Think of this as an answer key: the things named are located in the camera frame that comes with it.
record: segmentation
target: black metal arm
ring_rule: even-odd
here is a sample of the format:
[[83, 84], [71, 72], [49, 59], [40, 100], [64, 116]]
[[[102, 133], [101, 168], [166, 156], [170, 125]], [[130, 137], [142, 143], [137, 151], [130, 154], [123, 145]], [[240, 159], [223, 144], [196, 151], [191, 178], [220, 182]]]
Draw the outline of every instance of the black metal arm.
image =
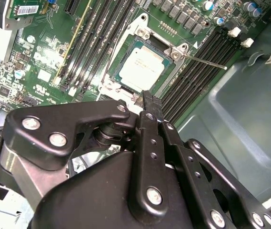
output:
[[[137, 104], [140, 115], [113, 100], [8, 114], [0, 182], [28, 199], [32, 228], [271, 228], [271, 214], [199, 141], [182, 142], [162, 120], [157, 99], [144, 93]], [[121, 152], [66, 180], [71, 157], [112, 144]]]

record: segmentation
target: motherboard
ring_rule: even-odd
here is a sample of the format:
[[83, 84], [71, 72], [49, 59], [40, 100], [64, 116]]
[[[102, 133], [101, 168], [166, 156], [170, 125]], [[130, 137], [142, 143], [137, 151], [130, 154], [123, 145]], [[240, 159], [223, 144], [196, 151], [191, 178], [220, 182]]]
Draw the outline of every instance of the motherboard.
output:
[[1, 4], [9, 7], [0, 21], [0, 101], [14, 108], [111, 98], [128, 105], [148, 90], [162, 99], [173, 123], [252, 45], [271, 16], [271, 0]]

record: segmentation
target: gray metal panel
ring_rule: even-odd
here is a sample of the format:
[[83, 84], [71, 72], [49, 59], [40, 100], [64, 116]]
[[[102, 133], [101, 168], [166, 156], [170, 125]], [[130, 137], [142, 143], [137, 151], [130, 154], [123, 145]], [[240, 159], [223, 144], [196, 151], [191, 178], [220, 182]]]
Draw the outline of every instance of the gray metal panel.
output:
[[[252, 52], [271, 53], [270, 37], [271, 24]], [[234, 64], [178, 128], [183, 140], [201, 141], [261, 202], [271, 197], [271, 64], [264, 62]]]

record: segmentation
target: metal rod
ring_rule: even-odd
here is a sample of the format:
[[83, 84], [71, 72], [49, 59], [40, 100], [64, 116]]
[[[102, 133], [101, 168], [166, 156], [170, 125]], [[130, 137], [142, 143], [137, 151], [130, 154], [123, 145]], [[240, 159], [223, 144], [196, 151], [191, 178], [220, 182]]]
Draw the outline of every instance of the metal rod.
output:
[[199, 62], [201, 62], [201, 63], [205, 63], [205, 64], [208, 64], [208, 65], [217, 67], [217, 68], [222, 68], [222, 69], [224, 69], [224, 70], [227, 70], [227, 67], [224, 66], [224, 65], [221, 65], [221, 64], [213, 63], [213, 62], [210, 62], [210, 61], [202, 60], [202, 59], [199, 59], [199, 58], [197, 58], [197, 57], [188, 56], [188, 55], [185, 55], [185, 57], [186, 57], [186, 58], [189, 58], [189, 59], [191, 59], [191, 60], [194, 60], [194, 61], [199, 61]]

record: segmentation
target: black plastic bracket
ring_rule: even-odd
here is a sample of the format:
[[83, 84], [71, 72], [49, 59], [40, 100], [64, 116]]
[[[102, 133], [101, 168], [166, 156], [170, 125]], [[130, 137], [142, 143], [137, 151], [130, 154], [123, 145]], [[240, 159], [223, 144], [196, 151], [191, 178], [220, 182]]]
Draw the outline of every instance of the black plastic bracket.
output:
[[[59, 170], [66, 166], [71, 154], [82, 155], [82, 143], [87, 143], [92, 131], [100, 124], [124, 122], [128, 109], [115, 100], [21, 108], [6, 117], [3, 139], [7, 147], [45, 170]], [[35, 130], [22, 125], [25, 118], [35, 118], [40, 127]], [[60, 133], [66, 138], [64, 146], [54, 146], [49, 138]]]
[[142, 111], [136, 125], [136, 147], [128, 204], [132, 215], [144, 225], [160, 222], [168, 210], [163, 139], [157, 119]]

